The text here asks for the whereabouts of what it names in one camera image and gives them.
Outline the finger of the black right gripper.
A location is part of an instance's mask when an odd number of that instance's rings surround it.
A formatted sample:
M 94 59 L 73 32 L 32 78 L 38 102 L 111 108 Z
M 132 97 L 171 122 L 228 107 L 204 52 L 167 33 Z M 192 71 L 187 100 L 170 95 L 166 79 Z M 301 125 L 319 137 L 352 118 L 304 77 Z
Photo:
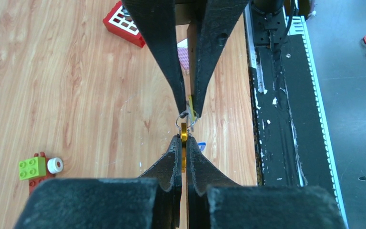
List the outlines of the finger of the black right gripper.
M 186 110 L 186 94 L 177 51 L 175 1 L 123 0 L 122 4 L 169 83 L 178 113 L 182 113 Z
M 248 1 L 197 0 L 189 24 L 190 88 L 200 118 L 207 87 L 226 42 Z

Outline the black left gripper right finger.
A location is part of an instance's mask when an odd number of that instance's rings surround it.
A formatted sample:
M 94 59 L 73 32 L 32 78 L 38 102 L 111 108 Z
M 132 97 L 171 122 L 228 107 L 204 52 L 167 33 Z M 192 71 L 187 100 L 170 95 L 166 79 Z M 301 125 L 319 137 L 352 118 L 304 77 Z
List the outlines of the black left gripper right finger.
M 186 141 L 187 216 L 191 229 L 344 229 L 337 202 L 324 189 L 241 186 Z

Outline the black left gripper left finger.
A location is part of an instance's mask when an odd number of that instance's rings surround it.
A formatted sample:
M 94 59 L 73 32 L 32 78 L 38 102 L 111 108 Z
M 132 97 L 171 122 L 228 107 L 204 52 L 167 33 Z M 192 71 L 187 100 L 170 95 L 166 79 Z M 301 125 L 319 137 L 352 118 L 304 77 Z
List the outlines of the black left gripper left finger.
M 175 229 L 180 225 L 182 143 L 137 178 L 54 178 L 32 192 L 17 229 Z

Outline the silver key with blue tag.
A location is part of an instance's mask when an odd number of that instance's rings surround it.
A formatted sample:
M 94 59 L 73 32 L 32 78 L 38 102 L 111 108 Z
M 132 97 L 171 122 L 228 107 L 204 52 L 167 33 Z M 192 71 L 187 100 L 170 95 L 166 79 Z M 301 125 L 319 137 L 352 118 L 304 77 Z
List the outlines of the silver key with blue tag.
M 178 129 L 178 135 L 180 137 L 181 140 L 181 135 L 180 135 L 180 131 L 181 131 L 181 123 L 182 122 L 186 122 L 187 123 L 187 128 L 188 128 L 188 136 L 189 134 L 194 131 L 194 125 L 197 123 L 198 118 L 197 118 L 197 113 L 196 111 L 192 111 L 189 108 L 187 108 L 185 111 L 183 111 L 182 113 L 180 113 L 178 115 L 178 117 L 175 120 L 175 126 Z

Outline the gold S-shaped carabiner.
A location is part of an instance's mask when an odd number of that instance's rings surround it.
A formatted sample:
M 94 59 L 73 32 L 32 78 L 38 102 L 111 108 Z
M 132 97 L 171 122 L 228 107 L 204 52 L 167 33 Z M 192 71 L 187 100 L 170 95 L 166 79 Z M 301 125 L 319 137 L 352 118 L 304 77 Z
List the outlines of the gold S-shaped carabiner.
M 189 131 L 187 128 L 187 123 L 182 122 L 180 131 L 181 142 L 182 142 L 182 172 L 186 171 L 186 143 L 188 139 L 188 132 Z

